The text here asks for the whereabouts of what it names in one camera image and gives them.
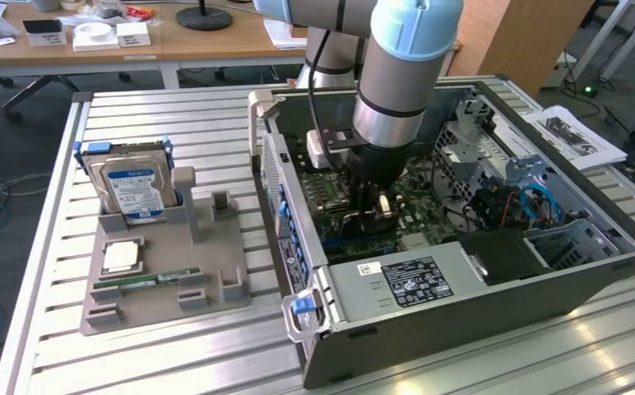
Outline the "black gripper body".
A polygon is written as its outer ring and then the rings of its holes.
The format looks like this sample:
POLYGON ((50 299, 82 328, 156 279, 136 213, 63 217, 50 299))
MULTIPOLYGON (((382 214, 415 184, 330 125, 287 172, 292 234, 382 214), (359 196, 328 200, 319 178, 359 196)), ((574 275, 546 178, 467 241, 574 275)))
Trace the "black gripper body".
POLYGON ((408 145, 383 148, 363 145, 351 149, 348 156, 348 185, 390 191, 400 178, 408 161, 408 145))

